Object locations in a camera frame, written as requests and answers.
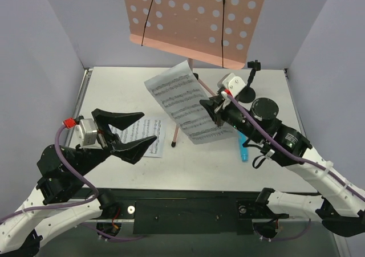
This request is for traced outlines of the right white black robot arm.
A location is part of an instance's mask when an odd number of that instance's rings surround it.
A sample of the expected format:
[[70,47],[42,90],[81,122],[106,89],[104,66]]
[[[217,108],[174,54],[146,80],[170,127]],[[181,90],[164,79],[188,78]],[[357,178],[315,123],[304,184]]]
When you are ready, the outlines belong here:
[[343,237],[364,233],[364,190],[339,174],[303,134],[284,125],[277,118],[279,107],[272,99],[255,99],[250,109],[230,95],[200,100],[200,104],[217,126],[229,124],[245,135],[244,147],[259,149],[254,168],[272,160],[317,191],[316,195],[300,195],[264,188],[253,205],[254,211],[268,211],[275,221],[290,216],[319,221]]

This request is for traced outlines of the blue toy microphone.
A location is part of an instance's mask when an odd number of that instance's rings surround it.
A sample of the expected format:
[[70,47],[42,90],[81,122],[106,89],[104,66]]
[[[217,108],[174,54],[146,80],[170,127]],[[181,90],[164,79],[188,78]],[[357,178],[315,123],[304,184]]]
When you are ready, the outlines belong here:
[[249,160],[249,154],[247,147],[244,146],[247,137],[242,134],[241,132],[237,132],[238,134],[238,145],[239,145],[239,151],[240,151],[240,157],[242,162],[248,162]]

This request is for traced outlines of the sheet music page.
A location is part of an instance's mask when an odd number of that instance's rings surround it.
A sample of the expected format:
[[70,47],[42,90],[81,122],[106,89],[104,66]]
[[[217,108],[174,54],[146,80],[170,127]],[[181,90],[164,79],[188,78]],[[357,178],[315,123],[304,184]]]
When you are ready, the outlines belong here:
[[232,127],[218,127],[200,100],[207,100],[187,61],[144,82],[167,115],[194,144],[206,144],[236,137]]
[[148,150],[145,152],[144,157],[161,158],[163,156],[165,133],[167,128],[166,117],[144,116],[125,130],[120,130],[112,125],[109,125],[109,127],[112,133],[119,136],[122,143],[156,136],[157,139],[150,145]]

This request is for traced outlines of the black microphone stand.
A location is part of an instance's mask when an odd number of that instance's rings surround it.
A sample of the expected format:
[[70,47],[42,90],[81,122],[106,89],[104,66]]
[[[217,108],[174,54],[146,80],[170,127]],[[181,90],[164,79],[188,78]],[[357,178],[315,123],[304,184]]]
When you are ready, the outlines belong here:
[[256,92],[251,87],[251,84],[254,80],[256,72],[261,70],[261,63],[258,60],[250,61],[247,63],[247,67],[251,69],[247,80],[247,84],[236,97],[237,101],[246,104],[253,102],[254,99],[256,98]]

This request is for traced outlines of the pink perforated music stand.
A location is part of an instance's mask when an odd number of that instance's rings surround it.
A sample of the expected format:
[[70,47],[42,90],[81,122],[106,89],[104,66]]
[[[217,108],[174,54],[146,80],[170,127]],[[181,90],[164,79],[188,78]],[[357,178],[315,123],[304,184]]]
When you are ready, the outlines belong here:
[[227,75],[247,64],[264,0],[124,2],[131,42],[183,56],[191,70],[198,60],[221,67]]

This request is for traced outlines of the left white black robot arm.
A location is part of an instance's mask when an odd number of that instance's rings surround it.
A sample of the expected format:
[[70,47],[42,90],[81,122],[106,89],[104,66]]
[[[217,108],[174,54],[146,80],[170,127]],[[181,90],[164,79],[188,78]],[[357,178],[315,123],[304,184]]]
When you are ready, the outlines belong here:
[[37,163],[41,178],[21,206],[1,219],[1,255],[35,256],[63,232],[90,219],[113,217],[121,207],[109,189],[97,189],[85,176],[110,156],[136,164],[156,136],[123,143],[111,128],[125,130],[143,112],[92,111],[64,120],[55,142]]

